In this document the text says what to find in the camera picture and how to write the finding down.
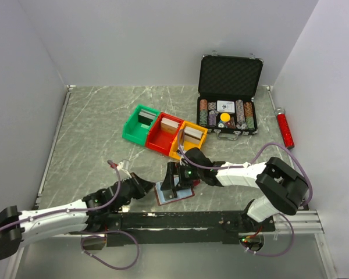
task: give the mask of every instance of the cable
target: cable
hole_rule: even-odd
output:
[[[284,219],[286,219],[286,221],[288,222],[288,224],[290,225],[290,228],[291,228],[291,232],[292,232],[291,241],[290,241],[290,244],[288,245],[288,247],[285,250],[283,250],[282,252],[277,253],[277,254],[265,254],[265,253],[258,253],[258,252],[251,251],[250,249],[248,249],[246,246],[243,245],[247,249],[248,253],[251,253],[251,254],[254,254],[257,256],[263,256],[263,257],[279,257],[279,256],[283,256],[289,250],[291,250],[293,243],[295,241],[295,232],[294,232],[293,226],[292,226],[291,222],[289,221],[289,219],[285,215],[283,215],[281,213],[278,213],[278,214],[281,215],[281,217],[283,217]]]
[[[262,226],[260,226],[260,228],[258,228],[257,232],[254,235],[248,235],[246,238],[255,238],[256,235],[258,235],[260,232],[262,231]]]
[[[120,192],[120,187],[121,187],[121,178],[120,178],[120,174],[119,174],[119,171],[117,170],[116,168],[116,165],[111,161],[111,160],[108,160],[107,161],[108,164],[110,165],[111,168],[113,168],[116,172],[116,176],[117,176],[117,188],[116,188],[116,192],[114,194],[114,196],[107,202],[105,203],[104,205],[101,205],[101,206],[97,206],[95,208],[72,208],[72,209],[58,209],[58,210],[54,210],[54,211],[50,211],[50,212],[46,212],[46,213],[43,213],[43,214],[39,214],[39,215],[35,215],[35,216],[31,216],[31,217],[28,217],[28,218],[25,218],[25,219],[21,219],[21,220],[18,220],[18,221],[14,221],[12,223],[9,223],[5,226],[2,226],[0,227],[0,232],[3,231],[3,230],[6,230],[7,228],[10,228],[10,227],[14,227],[16,225],[19,225],[19,224],[22,224],[22,223],[25,223],[25,222],[28,222],[28,221],[34,221],[36,219],[39,219],[39,218],[42,218],[42,217],[46,217],[46,216],[49,216],[49,215],[53,215],[53,214],[58,214],[58,213],[70,213],[70,212],[86,212],[86,211],[96,211],[96,210],[100,210],[100,209],[103,209],[107,206],[109,206],[116,198],[117,198],[117,195],[118,193]],[[114,266],[110,266],[109,264],[105,263],[104,261],[102,261],[101,259],[97,258],[96,256],[94,255],[91,255],[89,252],[87,251],[84,251],[86,254],[92,256],[94,259],[98,260],[99,262],[101,262],[102,264],[112,268],[112,269],[118,269],[118,270],[124,270],[124,269],[129,269],[131,266],[133,266],[139,255],[140,255],[140,249],[139,249],[139,246],[138,246],[138,242],[137,240],[132,236],[130,235],[129,233],[126,233],[125,231],[110,231],[110,232],[86,232],[85,233],[88,233],[88,234],[108,234],[108,233],[121,233],[121,234],[124,234],[126,236],[128,236],[129,238],[131,238],[133,240],[133,242],[136,244],[136,247],[137,247],[137,256],[135,258],[135,260],[128,266],[126,267],[114,267]]]
[[[181,145],[183,145],[183,140],[184,140],[184,137],[182,138],[181,140],[181,136],[182,136],[182,133],[184,133],[184,130],[180,130],[178,135],[177,135],[177,144],[178,144],[178,148],[179,148],[179,151],[182,155],[182,157],[185,158],[186,161],[188,161],[191,165],[195,166],[195,167],[199,167],[200,169],[205,169],[205,170],[226,170],[226,169],[240,169],[242,167],[244,167],[243,165],[239,165],[239,166],[229,166],[229,167],[206,167],[206,166],[201,166],[200,164],[196,164],[194,162],[192,162],[184,153]],[[298,162],[298,160],[296,159],[296,157],[286,148],[284,147],[282,144],[278,144],[276,142],[269,142],[267,144],[265,144],[259,152],[257,152],[256,156],[252,159],[252,161],[250,161],[251,164],[254,164],[257,159],[260,157],[261,153],[265,150],[265,148],[267,148],[269,145],[275,145],[275,146],[278,146],[279,148],[281,148],[282,150],[284,150],[288,155],[289,157],[292,158],[292,160],[295,162],[296,166],[298,167],[298,169],[300,170],[300,172],[302,173],[302,176],[304,176],[305,178],[305,181],[307,182],[308,184],[308,188],[309,188],[309,197],[306,201],[304,201],[301,206],[304,206],[304,205],[307,205],[312,197],[313,197],[313,187],[312,187],[312,184],[310,182],[310,179],[308,177],[308,175],[306,174],[306,172],[304,171],[304,169],[302,168],[302,166],[300,165],[300,163]]]
[[[129,265],[127,266],[124,266],[124,267],[117,267],[117,266],[112,266],[111,264],[108,264],[107,262],[101,260],[99,257],[93,255],[92,253],[89,253],[88,251],[86,251],[84,248],[83,248],[83,243],[85,240],[87,239],[90,239],[90,238],[99,238],[99,239],[105,239],[104,237],[101,237],[99,235],[96,235],[96,234],[115,234],[115,233],[118,233],[118,234],[124,234],[126,236],[128,236],[130,239],[133,240],[134,244],[136,245],[136,248],[137,248],[137,254],[136,254],[136,257],[134,258],[133,262],[131,262]],[[131,268],[132,266],[135,265],[135,263],[137,263],[138,261],[138,257],[140,256],[140,246],[138,245],[138,242],[137,240],[135,239],[135,237],[125,231],[106,231],[106,232],[92,232],[90,233],[92,235],[88,236],[88,237],[85,237],[83,238],[81,241],[80,241],[80,246],[81,246],[81,249],[83,250],[83,253],[85,253],[86,255],[88,256],[91,256],[93,259],[99,261],[100,263],[102,263],[103,265],[111,268],[111,269],[115,269],[115,270],[126,270],[126,269],[129,269]]]

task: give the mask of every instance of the case handle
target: case handle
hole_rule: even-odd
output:
[[[238,134],[222,134],[221,131],[216,130],[216,135],[219,140],[236,141]]]

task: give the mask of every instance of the plastic bin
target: plastic bin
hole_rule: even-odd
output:
[[[138,114],[141,111],[141,109],[147,110],[156,115],[156,117],[154,118],[154,120],[151,122],[150,125],[146,125],[138,121]],[[144,105],[138,105],[134,110],[133,114],[129,117],[128,121],[124,124],[123,138],[129,141],[133,141],[136,144],[145,146],[149,130],[154,125],[159,114],[160,114],[160,111],[156,109],[152,109]]]
[[[185,127],[187,127],[187,126],[189,126],[191,128],[194,128],[196,130],[202,131],[203,132],[203,136],[202,136],[199,144],[195,144],[195,143],[189,142],[189,141],[184,141],[184,149],[185,149],[185,151],[187,151],[187,150],[189,150],[191,148],[194,148],[194,147],[197,147],[197,148],[201,149],[205,139],[207,138],[208,129],[204,128],[204,127],[201,127],[199,125],[196,125],[196,124],[194,124],[192,122],[184,121],[182,123],[182,125],[181,125],[180,130],[185,129]],[[169,152],[168,156],[171,157],[171,158],[180,160],[181,157],[177,154],[177,149],[178,149],[178,143],[177,143],[177,135],[176,135],[176,137],[173,140],[173,144],[172,144],[172,146],[170,148],[170,152]]]
[[[167,118],[169,120],[178,122],[179,126],[174,133],[169,133],[167,131],[163,131],[161,129],[161,121],[163,118]],[[154,125],[150,129],[150,132],[147,135],[146,147],[152,150],[155,150],[161,154],[167,155],[170,152],[170,149],[173,144],[173,140],[177,137],[177,134],[181,128],[184,120],[176,118],[172,115],[168,115],[167,113],[161,112],[159,117],[156,119]]]

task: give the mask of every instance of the card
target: card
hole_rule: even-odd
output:
[[[179,182],[179,178],[174,178],[174,184],[177,184]],[[155,194],[156,199],[158,200],[158,205],[165,205],[170,202],[180,201],[182,199],[189,198],[191,196],[195,195],[195,192],[193,189],[184,189],[177,191],[177,198],[174,197],[172,190],[162,191],[161,185],[163,181],[157,182],[155,184]]]
[[[235,113],[235,104],[232,101],[217,101],[217,111]]]

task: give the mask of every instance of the stack of poker chips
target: stack of poker chips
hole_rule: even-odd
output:
[[[208,110],[216,110],[216,102],[208,103]]]
[[[206,127],[207,126],[207,117],[208,117],[208,103],[207,100],[200,100],[200,112],[199,112],[199,125]]]
[[[247,129],[254,130],[255,123],[254,123],[254,113],[252,110],[252,103],[244,103],[244,114],[245,114],[245,122],[247,124]]]
[[[246,124],[246,119],[244,117],[243,101],[237,100],[235,102],[235,107],[237,109],[237,128],[244,130],[247,127],[247,124]]]
[[[217,115],[219,112],[217,110],[211,110],[208,114],[208,126],[215,128],[217,125]]]

